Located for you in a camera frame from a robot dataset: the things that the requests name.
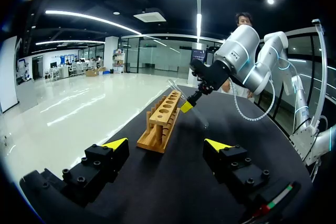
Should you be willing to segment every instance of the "cardboard box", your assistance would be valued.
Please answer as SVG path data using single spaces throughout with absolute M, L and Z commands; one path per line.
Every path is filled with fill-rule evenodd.
M 100 67 L 97 69 L 98 71 L 106 71 L 106 67 Z
M 86 71 L 86 76 L 93 77 L 99 74 L 97 69 L 89 69 Z

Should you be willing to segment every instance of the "ceiling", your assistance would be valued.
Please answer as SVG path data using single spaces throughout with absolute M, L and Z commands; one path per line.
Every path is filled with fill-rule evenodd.
M 55 48 L 55 44 L 35 45 L 41 41 L 104 41 L 106 36 L 133 34 L 95 20 L 47 15 L 45 10 L 48 9 L 96 16 L 135 29 L 142 34 L 196 35 L 196 0 L 21 0 L 19 4 L 26 6 L 25 12 L 13 14 L 13 17 L 17 17 L 13 20 L 20 19 L 21 23 L 12 23 L 11 32 L 22 35 L 24 50 L 21 57 L 30 55 L 33 51 Z M 144 23 L 133 17 L 142 11 L 151 10 L 159 10 L 166 22 Z M 119 12 L 120 15 L 114 15 L 113 12 Z M 311 20 L 320 15 L 313 0 L 276 0 L 272 6 L 268 5 L 266 0 L 202 0 L 201 36 L 226 38 L 236 27 L 237 12 L 252 14 L 253 26 L 260 37 L 279 30 L 289 31 L 311 26 Z

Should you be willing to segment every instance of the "glossy floor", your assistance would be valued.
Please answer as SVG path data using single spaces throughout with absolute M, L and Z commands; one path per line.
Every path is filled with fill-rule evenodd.
M 125 73 L 36 81 L 37 106 L 22 112 L 17 105 L 0 116 L 7 136 L 1 155 L 12 180 L 44 168 L 61 177 L 84 149 L 107 141 L 165 91 L 169 78 Z

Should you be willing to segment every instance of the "black hair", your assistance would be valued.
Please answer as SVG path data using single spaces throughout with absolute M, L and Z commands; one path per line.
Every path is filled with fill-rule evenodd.
M 250 20 L 251 24 L 253 23 L 252 22 L 252 16 L 250 13 L 237 13 L 236 14 L 236 23 L 238 24 L 239 23 L 239 17 L 240 16 L 244 16 L 244 17 L 248 17 L 248 19 Z

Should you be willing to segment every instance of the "air conditioner vent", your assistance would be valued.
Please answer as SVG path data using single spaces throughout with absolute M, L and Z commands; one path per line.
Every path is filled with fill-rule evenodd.
M 135 18 L 148 23 L 148 22 L 165 22 L 165 18 L 158 12 L 153 13 L 141 13 L 134 15 Z

